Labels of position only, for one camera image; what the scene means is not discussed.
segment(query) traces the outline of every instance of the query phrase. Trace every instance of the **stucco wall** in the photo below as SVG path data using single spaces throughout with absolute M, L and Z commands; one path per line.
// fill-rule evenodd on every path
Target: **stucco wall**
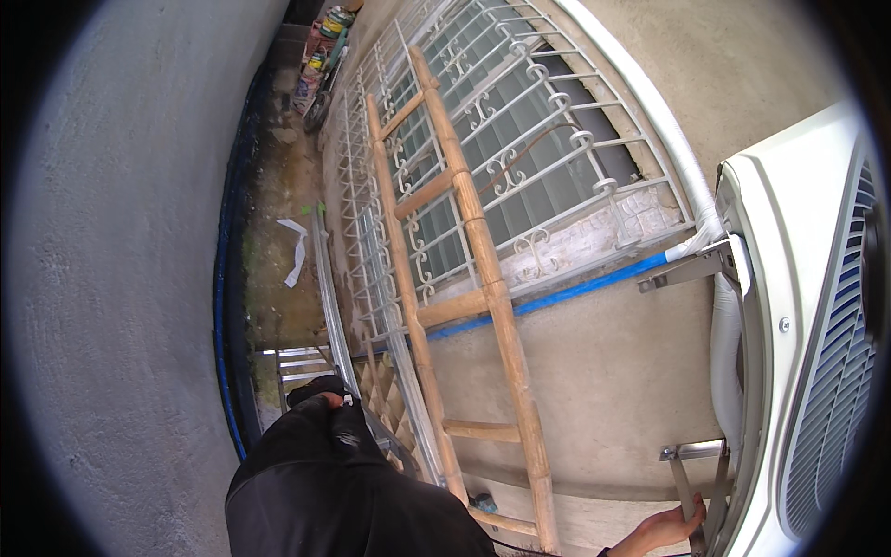
M 217 223 L 286 4 L 108 2 L 29 138 L 4 265 L 22 419 L 109 554 L 228 553 Z

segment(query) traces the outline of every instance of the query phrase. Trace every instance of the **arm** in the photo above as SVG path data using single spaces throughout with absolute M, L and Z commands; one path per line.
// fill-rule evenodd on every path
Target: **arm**
M 706 506 L 702 494 L 693 496 L 696 512 L 684 521 L 680 506 L 671 511 L 654 514 L 634 529 L 625 539 L 606 552 L 608 557 L 642 557 L 664 545 L 674 545 L 690 537 L 693 530 L 706 519 Z

